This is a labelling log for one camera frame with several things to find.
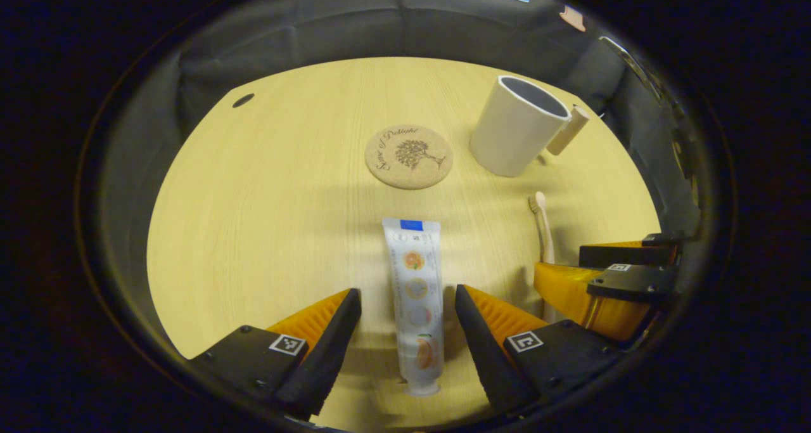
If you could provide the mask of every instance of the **blue label on toothpaste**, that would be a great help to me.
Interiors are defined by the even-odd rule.
[[[422,221],[407,221],[405,219],[400,219],[400,228],[402,228],[403,230],[423,231],[423,222]]]

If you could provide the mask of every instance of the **cup handle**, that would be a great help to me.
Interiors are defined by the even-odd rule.
[[[549,142],[547,151],[553,155],[559,155],[590,119],[591,116],[583,108],[574,105],[572,108],[572,120]]]

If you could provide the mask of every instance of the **cork coaster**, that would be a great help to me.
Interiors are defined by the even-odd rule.
[[[366,166],[377,179],[396,188],[417,190],[448,176],[454,152],[434,130],[397,125],[377,132],[366,146]]]

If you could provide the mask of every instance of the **dark background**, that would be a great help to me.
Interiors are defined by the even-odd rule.
[[[131,357],[93,301],[73,232],[73,182],[95,111],[142,51],[212,1],[3,0],[9,430],[260,429]],[[808,119],[799,104],[808,89],[800,85],[807,8],[802,0],[579,1],[704,92],[732,153],[739,227],[731,272],[702,292],[656,364],[634,375],[634,391],[612,389],[558,427],[577,419],[601,431],[799,429],[808,372],[797,357],[807,351],[797,306],[808,289],[796,273],[808,253],[800,238]]]

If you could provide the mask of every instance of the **round tabletop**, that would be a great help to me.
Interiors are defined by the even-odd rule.
[[[566,150],[544,151],[514,178],[477,164],[470,135],[505,73],[432,58],[361,58],[228,92],[177,154],[151,217],[151,295],[180,353],[193,358],[240,325],[264,328],[359,288],[362,316],[324,409],[310,421],[414,430],[489,415],[454,288],[467,283],[539,314],[539,235],[527,197],[546,194],[560,264],[577,265],[586,243],[660,231],[616,136],[580,98],[548,84],[523,77],[591,116]],[[400,190],[371,175],[367,142],[400,124],[429,127],[449,142],[454,166],[443,181]],[[441,392],[427,398],[403,392],[383,217],[442,225],[445,367]]]

